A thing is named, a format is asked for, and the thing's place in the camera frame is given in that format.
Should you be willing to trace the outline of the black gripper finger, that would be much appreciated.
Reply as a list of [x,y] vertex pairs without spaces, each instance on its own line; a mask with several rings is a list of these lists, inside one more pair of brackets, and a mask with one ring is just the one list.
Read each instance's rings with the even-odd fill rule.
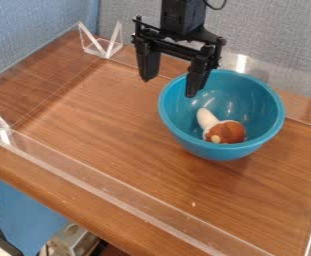
[[198,55],[193,61],[187,73],[186,96],[193,98],[198,91],[205,87],[211,68],[209,58]]
[[159,74],[161,51],[146,39],[135,41],[137,60],[139,75],[145,82],[154,79]]

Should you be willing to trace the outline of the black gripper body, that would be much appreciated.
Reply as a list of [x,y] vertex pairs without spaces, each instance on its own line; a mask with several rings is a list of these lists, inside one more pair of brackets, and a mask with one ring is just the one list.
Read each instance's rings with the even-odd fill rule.
[[158,24],[151,24],[142,15],[133,19],[134,46],[138,39],[146,39],[161,56],[169,54],[191,62],[202,55],[209,58],[210,68],[217,69],[226,40],[206,29],[205,21],[207,10],[219,11],[225,6],[226,2],[215,7],[209,0],[162,0]]

